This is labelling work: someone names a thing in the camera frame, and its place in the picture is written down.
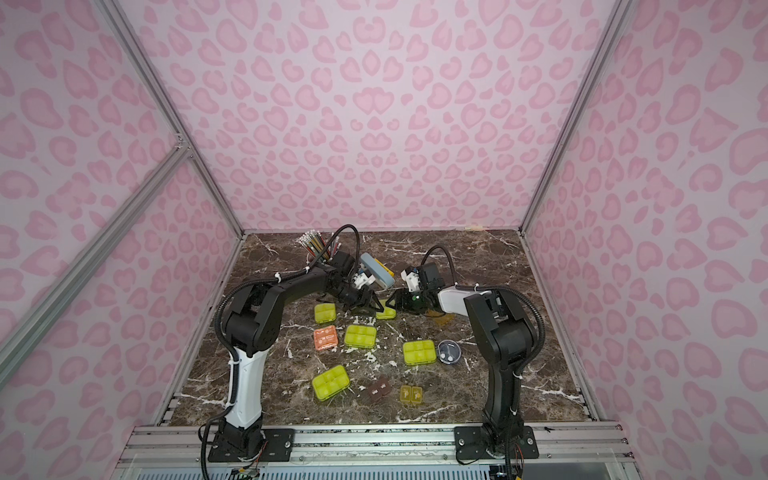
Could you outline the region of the white pillbox green lid back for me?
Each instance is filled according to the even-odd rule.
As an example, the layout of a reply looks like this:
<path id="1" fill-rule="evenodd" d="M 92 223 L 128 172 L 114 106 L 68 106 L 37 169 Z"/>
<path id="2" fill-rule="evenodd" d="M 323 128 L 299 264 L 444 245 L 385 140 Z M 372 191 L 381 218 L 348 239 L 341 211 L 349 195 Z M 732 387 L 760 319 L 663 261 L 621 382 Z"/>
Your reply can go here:
<path id="1" fill-rule="evenodd" d="M 392 307 L 385 306 L 381 311 L 375 313 L 377 320 L 393 320 L 397 317 L 397 311 Z"/>

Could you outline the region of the white pillbox green lid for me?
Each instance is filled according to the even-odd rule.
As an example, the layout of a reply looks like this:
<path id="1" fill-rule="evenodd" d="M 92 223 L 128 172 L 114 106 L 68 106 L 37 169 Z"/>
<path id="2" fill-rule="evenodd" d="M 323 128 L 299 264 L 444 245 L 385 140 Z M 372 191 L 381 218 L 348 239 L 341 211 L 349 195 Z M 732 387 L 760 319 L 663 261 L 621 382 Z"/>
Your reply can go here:
<path id="1" fill-rule="evenodd" d="M 318 325 L 334 322 L 337 318 L 337 309 L 334 303 L 319 303 L 314 306 L 314 319 Z"/>
<path id="2" fill-rule="evenodd" d="M 374 326 L 350 325 L 346 328 L 344 343 L 358 349 L 373 349 L 376 345 L 377 329 Z"/>
<path id="3" fill-rule="evenodd" d="M 375 313 L 377 320 L 393 320 L 397 317 L 397 311 L 392 307 L 385 306 L 381 311 Z"/>
<path id="4" fill-rule="evenodd" d="M 403 358 L 407 366 L 428 365 L 437 361 L 433 340 L 409 341 L 403 344 Z"/>
<path id="5" fill-rule="evenodd" d="M 319 401 L 326 401 L 339 394 L 350 385 L 350 379 L 344 366 L 335 366 L 312 379 L 313 391 Z"/>

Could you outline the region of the white pillbox yellow lid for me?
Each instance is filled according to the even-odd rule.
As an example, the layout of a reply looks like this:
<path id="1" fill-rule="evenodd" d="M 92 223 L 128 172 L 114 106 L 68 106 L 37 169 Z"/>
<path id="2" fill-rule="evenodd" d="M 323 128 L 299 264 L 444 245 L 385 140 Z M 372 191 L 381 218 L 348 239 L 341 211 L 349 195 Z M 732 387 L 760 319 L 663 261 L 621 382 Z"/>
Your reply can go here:
<path id="1" fill-rule="evenodd" d="M 437 311 L 431 311 L 428 317 L 437 325 L 438 328 L 445 328 L 455 319 L 455 315 L 453 313 Z"/>

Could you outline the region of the orange square pillbox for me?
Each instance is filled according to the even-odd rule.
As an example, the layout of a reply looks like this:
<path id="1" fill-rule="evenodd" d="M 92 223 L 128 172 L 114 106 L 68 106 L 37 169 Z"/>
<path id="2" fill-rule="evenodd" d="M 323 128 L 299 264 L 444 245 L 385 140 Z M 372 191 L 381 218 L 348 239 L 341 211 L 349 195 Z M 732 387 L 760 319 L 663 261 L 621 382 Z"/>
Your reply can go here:
<path id="1" fill-rule="evenodd" d="M 313 331 L 313 344 L 316 351 L 330 350 L 338 346 L 338 333 L 334 325 Z"/>

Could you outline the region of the small dark red pillbox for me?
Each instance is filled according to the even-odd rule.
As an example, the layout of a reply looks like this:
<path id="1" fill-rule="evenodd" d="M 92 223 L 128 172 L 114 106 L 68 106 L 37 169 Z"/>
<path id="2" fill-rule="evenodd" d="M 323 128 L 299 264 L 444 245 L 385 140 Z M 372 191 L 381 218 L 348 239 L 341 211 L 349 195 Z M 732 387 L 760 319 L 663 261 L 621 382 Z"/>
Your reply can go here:
<path id="1" fill-rule="evenodd" d="M 386 377 L 373 381 L 366 390 L 369 401 L 373 404 L 381 402 L 391 391 L 392 383 Z"/>

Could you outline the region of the white pillbox green lid front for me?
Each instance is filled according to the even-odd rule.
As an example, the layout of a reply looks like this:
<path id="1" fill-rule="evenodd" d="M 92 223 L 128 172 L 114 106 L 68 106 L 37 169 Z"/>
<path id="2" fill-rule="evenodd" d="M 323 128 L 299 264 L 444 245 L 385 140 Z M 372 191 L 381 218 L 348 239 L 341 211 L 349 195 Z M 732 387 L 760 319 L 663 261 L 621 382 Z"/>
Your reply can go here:
<path id="1" fill-rule="evenodd" d="M 344 366 L 335 366 L 312 379 L 313 391 L 319 401 L 326 401 L 339 394 L 350 385 L 350 379 Z"/>

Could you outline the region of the small yellow pillbox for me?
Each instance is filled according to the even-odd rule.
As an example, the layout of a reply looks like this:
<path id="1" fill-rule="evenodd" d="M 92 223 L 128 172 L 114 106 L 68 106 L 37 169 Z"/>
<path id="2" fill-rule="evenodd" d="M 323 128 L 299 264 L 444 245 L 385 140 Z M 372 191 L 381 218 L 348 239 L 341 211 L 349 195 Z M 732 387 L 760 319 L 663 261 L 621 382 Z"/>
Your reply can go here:
<path id="1" fill-rule="evenodd" d="M 402 385 L 399 401 L 404 405 L 420 405 L 423 403 L 423 389 L 419 386 Z"/>

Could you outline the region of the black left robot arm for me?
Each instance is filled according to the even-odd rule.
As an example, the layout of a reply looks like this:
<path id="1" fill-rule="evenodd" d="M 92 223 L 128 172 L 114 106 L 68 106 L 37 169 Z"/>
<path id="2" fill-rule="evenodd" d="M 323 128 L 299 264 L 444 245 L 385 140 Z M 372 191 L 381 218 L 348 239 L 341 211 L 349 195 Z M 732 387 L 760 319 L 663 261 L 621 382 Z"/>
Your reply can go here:
<path id="1" fill-rule="evenodd" d="M 228 425 L 247 430 L 262 419 L 265 362 L 280 334 L 284 309 L 315 293 L 329 294 L 350 309 L 384 310 L 370 285 L 357 287 L 343 269 L 328 265 L 246 281 L 221 301 L 214 325 L 220 343 L 230 353 L 230 391 L 224 414 Z"/>

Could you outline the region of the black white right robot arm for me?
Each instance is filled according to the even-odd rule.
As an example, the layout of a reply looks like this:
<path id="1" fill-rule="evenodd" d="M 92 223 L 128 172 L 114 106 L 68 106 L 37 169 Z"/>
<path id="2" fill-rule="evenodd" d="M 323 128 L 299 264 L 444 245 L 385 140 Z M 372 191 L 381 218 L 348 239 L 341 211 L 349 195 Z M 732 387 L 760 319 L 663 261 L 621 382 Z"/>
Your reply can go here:
<path id="1" fill-rule="evenodd" d="M 532 302 L 506 286 L 450 286 L 433 263 L 410 267 L 401 278 L 406 286 L 386 305 L 412 314 L 434 310 L 467 317 L 488 365 L 482 424 L 454 429 L 456 460 L 470 464 L 499 458 L 520 467 L 537 459 L 536 439 L 525 425 L 521 406 L 524 369 L 546 339 L 543 318 Z"/>

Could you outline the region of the blue grey stapler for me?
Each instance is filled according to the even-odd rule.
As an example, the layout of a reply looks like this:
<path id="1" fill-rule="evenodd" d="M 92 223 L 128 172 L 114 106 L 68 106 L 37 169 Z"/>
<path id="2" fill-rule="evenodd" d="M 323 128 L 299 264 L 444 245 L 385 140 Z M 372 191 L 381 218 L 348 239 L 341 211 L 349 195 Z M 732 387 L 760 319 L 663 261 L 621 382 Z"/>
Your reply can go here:
<path id="1" fill-rule="evenodd" d="M 372 277 L 374 282 L 383 289 L 391 288 L 395 283 L 394 274 L 384 264 L 379 262 L 369 253 L 363 253 L 360 257 L 362 271 Z"/>

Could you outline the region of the coloured pencils bundle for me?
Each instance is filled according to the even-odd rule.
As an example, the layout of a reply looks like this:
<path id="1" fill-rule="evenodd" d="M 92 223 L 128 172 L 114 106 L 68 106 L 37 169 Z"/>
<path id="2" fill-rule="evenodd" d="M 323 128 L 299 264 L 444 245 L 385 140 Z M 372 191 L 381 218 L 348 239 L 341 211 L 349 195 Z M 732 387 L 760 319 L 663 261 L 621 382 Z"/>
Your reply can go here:
<path id="1" fill-rule="evenodd" d="M 326 263 L 340 249 L 340 240 L 337 235 L 325 238 L 318 230 L 309 230 L 303 233 L 297 242 L 307 251 L 309 263 Z"/>

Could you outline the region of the aluminium front rail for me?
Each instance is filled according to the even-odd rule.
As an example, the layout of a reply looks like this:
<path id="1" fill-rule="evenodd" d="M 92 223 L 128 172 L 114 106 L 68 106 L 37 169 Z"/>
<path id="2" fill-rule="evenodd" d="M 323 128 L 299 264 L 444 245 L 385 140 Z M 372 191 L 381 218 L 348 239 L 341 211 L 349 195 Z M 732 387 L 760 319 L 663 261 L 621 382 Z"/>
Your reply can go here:
<path id="1" fill-rule="evenodd" d="M 522 454 L 488 453 L 476 424 L 279 426 L 244 461 L 207 461 L 210 479 L 637 479 L 615 422 L 535 423 Z"/>

